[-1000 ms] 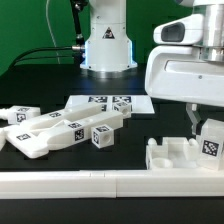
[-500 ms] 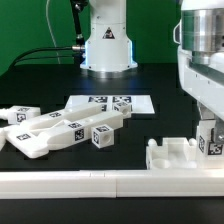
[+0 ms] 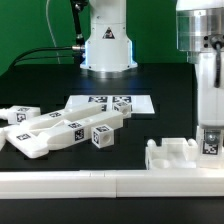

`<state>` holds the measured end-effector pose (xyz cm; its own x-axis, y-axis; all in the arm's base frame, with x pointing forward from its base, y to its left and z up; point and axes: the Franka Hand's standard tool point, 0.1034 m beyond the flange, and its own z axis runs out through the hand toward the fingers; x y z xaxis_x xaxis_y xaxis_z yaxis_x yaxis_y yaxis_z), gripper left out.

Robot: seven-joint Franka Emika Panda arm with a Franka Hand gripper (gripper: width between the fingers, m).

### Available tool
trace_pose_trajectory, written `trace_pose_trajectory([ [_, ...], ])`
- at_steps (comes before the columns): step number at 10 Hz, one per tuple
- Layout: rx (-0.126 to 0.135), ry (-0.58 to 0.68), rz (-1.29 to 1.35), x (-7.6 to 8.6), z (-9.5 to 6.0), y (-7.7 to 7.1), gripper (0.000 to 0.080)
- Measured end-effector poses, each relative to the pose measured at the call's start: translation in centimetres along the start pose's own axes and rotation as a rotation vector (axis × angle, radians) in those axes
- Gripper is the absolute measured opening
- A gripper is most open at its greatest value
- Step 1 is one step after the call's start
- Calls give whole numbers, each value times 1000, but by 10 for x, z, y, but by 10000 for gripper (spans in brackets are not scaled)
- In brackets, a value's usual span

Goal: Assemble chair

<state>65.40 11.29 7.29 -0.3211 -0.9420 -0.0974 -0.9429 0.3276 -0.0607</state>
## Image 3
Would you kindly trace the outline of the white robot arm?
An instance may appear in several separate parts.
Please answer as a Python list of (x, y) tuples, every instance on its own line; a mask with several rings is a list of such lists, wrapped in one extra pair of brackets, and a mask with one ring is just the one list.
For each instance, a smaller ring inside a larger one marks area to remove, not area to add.
[(224, 133), (224, 0), (72, 0), (90, 8), (90, 31), (77, 33), (84, 72), (109, 77), (135, 69), (139, 61), (170, 61), (169, 38), (195, 66), (198, 133), (218, 144)]

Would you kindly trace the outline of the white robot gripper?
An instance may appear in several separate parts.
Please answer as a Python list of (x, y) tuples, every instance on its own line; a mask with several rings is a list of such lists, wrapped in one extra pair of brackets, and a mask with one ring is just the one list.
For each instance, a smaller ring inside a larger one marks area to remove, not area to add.
[[(198, 82), (198, 125), (203, 129), (224, 129), (224, 61), (220, 87), (215, 87), (216, 54), (200, 53), (195, 65)], [(205, 130), (207, 144), (219, 144), (220, 130)]]

